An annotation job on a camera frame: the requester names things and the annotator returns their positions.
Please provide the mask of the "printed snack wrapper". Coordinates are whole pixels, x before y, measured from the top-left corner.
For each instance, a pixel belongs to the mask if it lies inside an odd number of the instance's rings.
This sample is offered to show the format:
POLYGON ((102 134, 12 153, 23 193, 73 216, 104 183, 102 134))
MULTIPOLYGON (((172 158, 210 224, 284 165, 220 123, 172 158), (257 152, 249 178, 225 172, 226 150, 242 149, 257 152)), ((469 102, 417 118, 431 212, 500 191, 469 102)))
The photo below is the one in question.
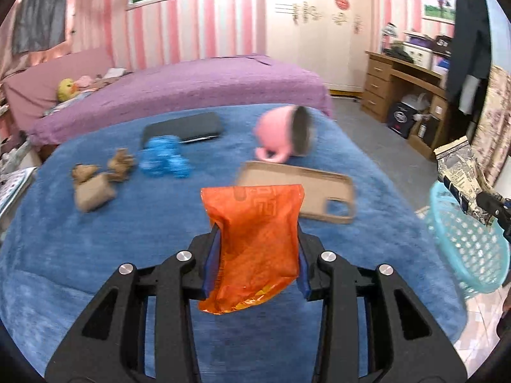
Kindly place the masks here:
POLYGON ((498 201, 501 196, 486 180, 467 137, 434 149, 434 154, 438 163, 438 181, 455 197, 462 212, 484 226, 490 226, 494 216, 477 204, 477 195, 484 193, 498 201))

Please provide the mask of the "orange plastic bag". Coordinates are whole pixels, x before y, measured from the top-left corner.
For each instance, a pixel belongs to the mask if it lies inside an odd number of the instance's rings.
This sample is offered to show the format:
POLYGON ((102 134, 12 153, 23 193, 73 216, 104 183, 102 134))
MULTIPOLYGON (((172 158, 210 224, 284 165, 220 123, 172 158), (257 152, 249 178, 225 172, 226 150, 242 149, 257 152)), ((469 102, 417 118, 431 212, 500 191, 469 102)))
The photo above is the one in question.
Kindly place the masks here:
POLYGON ((302 185, 204 188, 210 224, 221 233, 215 287, 198 308, 224 315, 265 304, 300 273, 302 185))

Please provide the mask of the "brown cardboard roll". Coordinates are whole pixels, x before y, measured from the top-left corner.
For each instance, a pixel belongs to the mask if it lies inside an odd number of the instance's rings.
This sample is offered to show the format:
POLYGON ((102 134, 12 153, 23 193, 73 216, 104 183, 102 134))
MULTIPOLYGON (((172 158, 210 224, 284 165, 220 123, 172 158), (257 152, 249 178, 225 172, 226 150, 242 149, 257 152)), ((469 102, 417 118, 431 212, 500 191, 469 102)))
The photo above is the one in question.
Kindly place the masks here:
POLYGON ((99 174, 79 184, 74 190, 75 205, 82 212, 91 212, 116 197, 116 192, 106 173, 99 174))

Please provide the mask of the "light blue plastic basket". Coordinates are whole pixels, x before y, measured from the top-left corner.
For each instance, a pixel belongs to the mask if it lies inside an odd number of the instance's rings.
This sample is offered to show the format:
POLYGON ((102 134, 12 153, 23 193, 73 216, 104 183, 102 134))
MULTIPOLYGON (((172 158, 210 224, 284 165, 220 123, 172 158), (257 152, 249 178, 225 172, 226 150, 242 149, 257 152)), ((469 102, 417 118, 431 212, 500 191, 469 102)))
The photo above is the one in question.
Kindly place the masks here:
POLYGON ((486 227, 466 215, 439 182, 430 189, 430 207, 424 219, 465 299, 492 293, 503 285, 510 249, 497 222, 486 227))

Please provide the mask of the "floral curtain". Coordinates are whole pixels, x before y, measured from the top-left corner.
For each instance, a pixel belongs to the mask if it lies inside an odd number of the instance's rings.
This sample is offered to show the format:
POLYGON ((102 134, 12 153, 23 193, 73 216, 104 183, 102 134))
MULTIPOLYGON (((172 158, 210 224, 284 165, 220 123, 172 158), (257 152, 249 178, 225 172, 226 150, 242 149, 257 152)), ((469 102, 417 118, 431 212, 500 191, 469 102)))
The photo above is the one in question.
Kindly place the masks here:
POLYGON ((497 181, 510 149, 510 87, 510 73, 492 65, 482 114, 471 144, 491 186, 497 181))

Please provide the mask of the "dark hanging coat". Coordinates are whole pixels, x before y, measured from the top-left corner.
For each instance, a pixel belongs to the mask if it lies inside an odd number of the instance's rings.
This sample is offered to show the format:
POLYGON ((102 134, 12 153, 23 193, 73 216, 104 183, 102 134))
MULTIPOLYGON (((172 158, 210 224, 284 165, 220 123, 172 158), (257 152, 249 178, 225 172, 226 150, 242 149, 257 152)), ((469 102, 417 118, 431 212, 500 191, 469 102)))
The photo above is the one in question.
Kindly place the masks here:
POLYGON ((488 79, 491 63, 491 35, 486 0, 455 1, 455 31, 451 44, 445 95, 452 101, 465 78, 488 79))

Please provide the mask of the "dark box under desk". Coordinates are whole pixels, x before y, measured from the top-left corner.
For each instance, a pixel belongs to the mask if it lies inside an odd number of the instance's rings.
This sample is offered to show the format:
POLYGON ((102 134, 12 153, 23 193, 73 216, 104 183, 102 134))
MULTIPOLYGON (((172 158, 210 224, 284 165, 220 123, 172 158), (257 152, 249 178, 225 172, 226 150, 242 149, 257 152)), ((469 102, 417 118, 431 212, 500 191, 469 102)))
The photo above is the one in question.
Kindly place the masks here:
POLYGON ((417 110, 403 102, 393 104, 388 111, 386 125, 389 129, 398 133, 404 139, 410 135, 411 128, 414 126, 414 116, 417 110))

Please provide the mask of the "blue fuzzy blanket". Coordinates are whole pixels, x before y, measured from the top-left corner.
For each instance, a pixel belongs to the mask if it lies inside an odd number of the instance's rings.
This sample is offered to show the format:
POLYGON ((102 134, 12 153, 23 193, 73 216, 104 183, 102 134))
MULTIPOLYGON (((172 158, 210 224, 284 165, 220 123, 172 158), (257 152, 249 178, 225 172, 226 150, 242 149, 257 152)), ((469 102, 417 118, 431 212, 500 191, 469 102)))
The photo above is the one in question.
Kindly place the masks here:
MULTIPOLYGON (((21 352, 43 372, 92 296, 123 263, 154 266, 210 229, 201 201, 206 187, 230 186, 254 156, 254 127, 264 105, 217 109, 220 138, 188 144, 186 179, 135 171, 116 198, 91 213, 74 205, 71 170, 104 165, 119 148, 135 152, 152 118, 107 127, 62 144, 38 169, 1 248, 1 319, 21 352)), ((294 164, 349 176, 353 222, 301 220, 305 233, 350 263, 393 266, 450 340, 468 314, 458 285, 426 224, 386 174, 331 119, 312 111, 312 151, 294 164)), ((222 316, 194 310, 193 331, 205 382, 308 382, 321 305, 290 285, 266 304, 222 316)))

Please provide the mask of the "wooden desk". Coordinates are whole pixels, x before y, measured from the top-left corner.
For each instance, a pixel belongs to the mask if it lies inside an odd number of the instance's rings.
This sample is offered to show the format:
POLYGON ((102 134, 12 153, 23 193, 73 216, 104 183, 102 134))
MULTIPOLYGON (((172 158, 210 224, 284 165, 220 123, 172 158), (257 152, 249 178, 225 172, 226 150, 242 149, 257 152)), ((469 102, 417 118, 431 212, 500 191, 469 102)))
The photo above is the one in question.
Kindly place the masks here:
POLYGON ((361 111, 386 124, 389 108, 403 102, 417 110, 408 144, 432 160, 434 149, 445 144, 450 121, 449 103, 440 75, 383 54, 370 52, 361 98, 361 111))

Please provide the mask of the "tan phone case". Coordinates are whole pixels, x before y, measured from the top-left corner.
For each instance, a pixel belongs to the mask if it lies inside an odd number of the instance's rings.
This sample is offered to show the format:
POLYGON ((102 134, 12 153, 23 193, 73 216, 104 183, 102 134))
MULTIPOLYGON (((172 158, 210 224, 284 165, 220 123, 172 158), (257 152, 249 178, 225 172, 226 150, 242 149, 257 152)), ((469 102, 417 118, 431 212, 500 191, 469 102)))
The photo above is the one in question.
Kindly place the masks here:
POLYGON ((297 167, 293 165, 248 161, 242 166, 236 184, 238 186, 274 186, 300 184, 304 199, 300 216, 303 218, 349 224, 353 222, 356 206, 353 181, 339 173, 297 167), (330 202, 338 202, 347 210, 344 214, 327 212, 330 202))

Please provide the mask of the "white storage box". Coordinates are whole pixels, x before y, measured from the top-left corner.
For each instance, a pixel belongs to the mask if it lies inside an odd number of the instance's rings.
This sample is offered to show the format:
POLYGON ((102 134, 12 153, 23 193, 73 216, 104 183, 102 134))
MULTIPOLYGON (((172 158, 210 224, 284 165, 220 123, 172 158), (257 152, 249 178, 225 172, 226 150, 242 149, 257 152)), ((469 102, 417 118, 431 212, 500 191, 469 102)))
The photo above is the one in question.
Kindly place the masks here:
POLYGON ((413 62, 416 66, 425 69, 431 69, 433 52, 430 49, 408 42, 403 43, 403 49, 404 52, 406 52, 407 55, 413 59, 413 62))

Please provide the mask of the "crumpled brown paper ball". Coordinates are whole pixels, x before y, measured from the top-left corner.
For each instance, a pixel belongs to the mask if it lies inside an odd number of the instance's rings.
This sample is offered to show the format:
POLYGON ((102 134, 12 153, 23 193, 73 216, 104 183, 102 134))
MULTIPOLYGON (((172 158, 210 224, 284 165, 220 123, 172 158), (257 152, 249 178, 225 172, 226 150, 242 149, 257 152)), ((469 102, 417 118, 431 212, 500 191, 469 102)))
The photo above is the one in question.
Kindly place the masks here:
POLYGON ((94 164, 77 164, 72 168, 71 176, 73 178, 75 185, 80 185, 94 177, 98 170, 99 166, 94 164))

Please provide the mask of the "crumpled blue plastic bag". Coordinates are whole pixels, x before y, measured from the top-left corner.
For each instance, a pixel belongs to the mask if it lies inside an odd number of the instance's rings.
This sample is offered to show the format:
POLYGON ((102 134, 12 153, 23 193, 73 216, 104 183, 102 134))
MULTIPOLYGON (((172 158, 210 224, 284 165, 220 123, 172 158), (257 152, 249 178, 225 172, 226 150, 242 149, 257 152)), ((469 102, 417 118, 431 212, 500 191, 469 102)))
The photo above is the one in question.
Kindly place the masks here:
POLYGON ((191 175, 191 165, 181 153, 181 140, 173 135, 150 138, 140 152, 139 168, 154 177, 191 175))

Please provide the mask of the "folded patterned bedding pile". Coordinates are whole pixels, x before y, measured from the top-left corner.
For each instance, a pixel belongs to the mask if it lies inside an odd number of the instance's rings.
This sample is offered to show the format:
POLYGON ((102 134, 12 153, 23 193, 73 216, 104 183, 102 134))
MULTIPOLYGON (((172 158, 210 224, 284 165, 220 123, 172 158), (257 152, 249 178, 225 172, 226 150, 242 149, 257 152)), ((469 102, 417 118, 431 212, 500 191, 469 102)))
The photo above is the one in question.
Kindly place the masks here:
POLYGON ((28 185, 33 181, 36 170, 36 167, 28 167, 3 175, 0 197, 1 216, 8 212, 17 197, 28 188, 28 185))

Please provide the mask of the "black glasses case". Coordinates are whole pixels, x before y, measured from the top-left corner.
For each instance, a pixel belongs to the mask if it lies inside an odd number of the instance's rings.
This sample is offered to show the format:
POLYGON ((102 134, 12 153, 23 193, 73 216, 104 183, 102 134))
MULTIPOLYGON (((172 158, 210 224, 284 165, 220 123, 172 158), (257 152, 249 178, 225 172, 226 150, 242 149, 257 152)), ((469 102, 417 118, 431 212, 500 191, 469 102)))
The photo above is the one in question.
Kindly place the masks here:
POLYGON ((222 121, 215 112, 203 112, 149 124, 143 129, 140 147, 145 148, 155 137, 174 136, 186 144, 217 138, 223 131, 222 121))

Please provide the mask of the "pink metal-lined mug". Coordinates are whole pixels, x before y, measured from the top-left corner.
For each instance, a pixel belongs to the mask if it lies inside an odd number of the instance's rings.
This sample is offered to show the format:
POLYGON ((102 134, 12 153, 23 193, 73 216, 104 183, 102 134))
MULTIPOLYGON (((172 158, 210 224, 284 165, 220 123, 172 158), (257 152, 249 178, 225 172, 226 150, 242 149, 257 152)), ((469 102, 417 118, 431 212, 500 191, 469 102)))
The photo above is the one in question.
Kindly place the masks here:
POLYGON ((285 163, 291 156, 306 156, 311 150, 313 119, 305 106, 280 106, 258 119, 254 133, 258 160, 285 163))

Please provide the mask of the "framed couple photo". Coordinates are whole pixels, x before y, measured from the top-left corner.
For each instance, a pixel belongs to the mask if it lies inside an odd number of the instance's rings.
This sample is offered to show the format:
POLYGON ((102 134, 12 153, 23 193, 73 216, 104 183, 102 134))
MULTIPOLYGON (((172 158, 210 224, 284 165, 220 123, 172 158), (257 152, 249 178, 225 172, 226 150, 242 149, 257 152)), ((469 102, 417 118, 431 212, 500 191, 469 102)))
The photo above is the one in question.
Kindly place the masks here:
POLYGON ((438 23, 455 23, 456 0, 421 0, 422 18, 438 23))

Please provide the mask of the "yellow duck plush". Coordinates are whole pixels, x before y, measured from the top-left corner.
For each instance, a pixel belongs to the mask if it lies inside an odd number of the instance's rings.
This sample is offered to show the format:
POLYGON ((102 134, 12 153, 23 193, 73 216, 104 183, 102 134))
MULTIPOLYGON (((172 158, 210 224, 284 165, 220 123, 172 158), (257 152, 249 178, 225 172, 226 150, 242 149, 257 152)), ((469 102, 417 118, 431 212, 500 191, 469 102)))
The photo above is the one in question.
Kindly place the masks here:
POLYGON ((57 88, 57 99, 60 103, 75 98, 80 93, 78 85, 73 79, 63 79, 57 88))

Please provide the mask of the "cream wardrobe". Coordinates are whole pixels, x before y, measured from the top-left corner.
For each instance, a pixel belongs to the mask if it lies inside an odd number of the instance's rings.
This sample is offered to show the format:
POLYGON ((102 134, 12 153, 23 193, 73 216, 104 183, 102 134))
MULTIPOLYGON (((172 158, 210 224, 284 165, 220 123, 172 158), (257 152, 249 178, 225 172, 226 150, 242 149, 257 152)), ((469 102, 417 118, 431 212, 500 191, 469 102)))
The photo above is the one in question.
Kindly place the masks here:
POLYGON ((371 48, 371 0, 266 0, 267 53, 361 92, 371 48))

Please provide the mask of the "pink headboard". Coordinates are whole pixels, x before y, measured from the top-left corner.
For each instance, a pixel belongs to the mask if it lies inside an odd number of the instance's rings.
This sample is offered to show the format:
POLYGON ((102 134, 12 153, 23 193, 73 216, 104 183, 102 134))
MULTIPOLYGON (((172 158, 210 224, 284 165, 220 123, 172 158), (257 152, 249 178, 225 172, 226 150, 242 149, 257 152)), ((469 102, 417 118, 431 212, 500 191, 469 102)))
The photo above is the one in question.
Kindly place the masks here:
POLYGON ((57 88, 63 79, 103 75, 113 67, 105 48, 88 49, 29 67, 3 82, 3 90, 17 127, 27 132, 43 113, 57 103, 57 88))

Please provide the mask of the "purple dotted bed cover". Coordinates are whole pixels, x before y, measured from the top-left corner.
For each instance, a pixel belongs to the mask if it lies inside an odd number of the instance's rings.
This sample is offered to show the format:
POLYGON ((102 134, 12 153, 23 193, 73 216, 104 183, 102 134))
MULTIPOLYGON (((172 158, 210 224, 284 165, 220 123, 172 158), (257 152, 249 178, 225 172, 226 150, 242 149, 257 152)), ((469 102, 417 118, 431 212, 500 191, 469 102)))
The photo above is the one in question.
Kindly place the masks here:
POLYGON ((317 73, 269 56, 185 61, 129 73, 39 118, 26 133, 37 146, 58 145, 114 124, 214 106, 284 104, 332 116, 330 92, 317 73))

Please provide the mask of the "grey hanging cloth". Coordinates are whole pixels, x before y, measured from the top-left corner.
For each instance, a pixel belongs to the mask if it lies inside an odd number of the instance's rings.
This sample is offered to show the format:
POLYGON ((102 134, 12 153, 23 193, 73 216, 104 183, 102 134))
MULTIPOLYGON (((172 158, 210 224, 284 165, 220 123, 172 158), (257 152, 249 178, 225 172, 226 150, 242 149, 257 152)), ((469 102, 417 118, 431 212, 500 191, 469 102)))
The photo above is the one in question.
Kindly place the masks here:
POLYGON ((13 55, 52 49, 66 40, 68 0, 22 0, 11 41, 13 55))

